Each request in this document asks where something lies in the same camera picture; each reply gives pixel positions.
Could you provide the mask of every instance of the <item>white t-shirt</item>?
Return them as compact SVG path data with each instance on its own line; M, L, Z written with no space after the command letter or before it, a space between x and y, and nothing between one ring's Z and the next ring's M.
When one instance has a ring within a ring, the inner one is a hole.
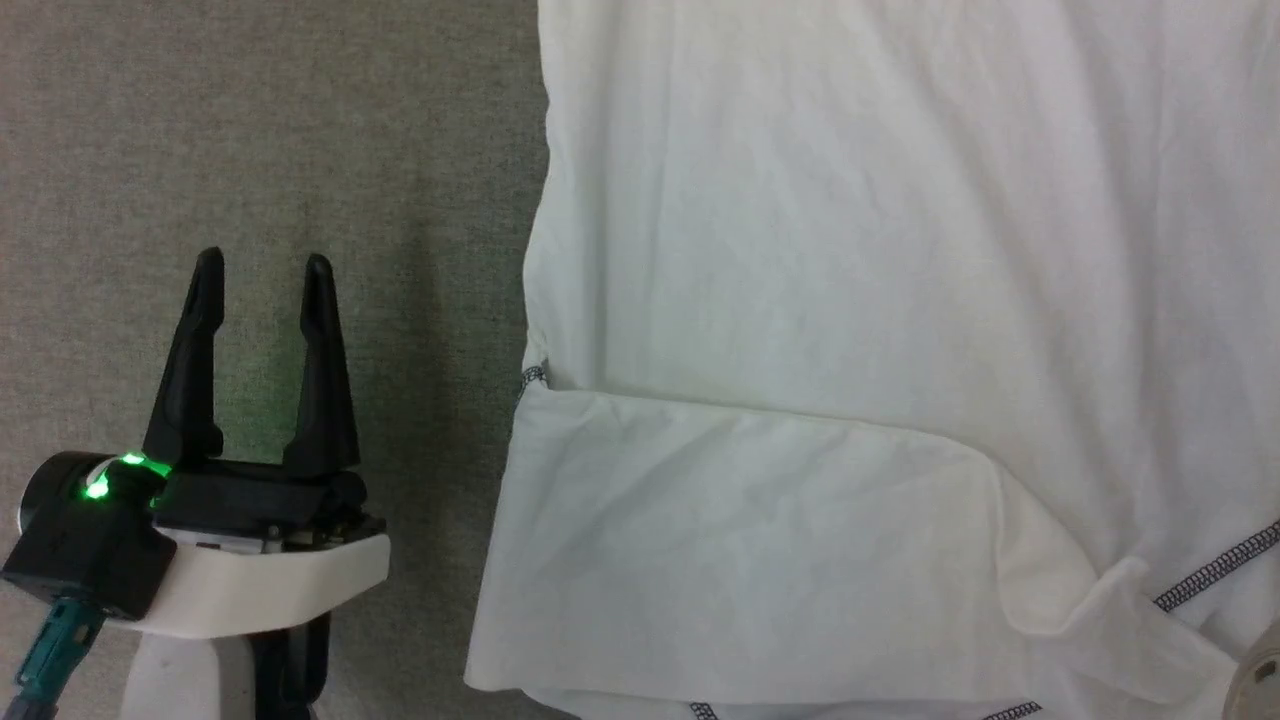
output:
M540 35L467 682L1219 716L1280 610L1280 3L543 0Z

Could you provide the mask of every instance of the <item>gray tabletop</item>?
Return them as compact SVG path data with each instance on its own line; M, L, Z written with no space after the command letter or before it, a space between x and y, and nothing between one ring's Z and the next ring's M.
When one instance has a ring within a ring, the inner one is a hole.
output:
M392 580L337 612L321 711L552 716L461 682L520 386L544 111L531 1L5 3L0 510L58 450L138 446L210 245L228 265L227 456L276 459L302 261L325 252L396 550ZM0 523L0 546L14 532ZM0 669L41 616L0 589ZM114 717L133 642L104 634L61 717Z

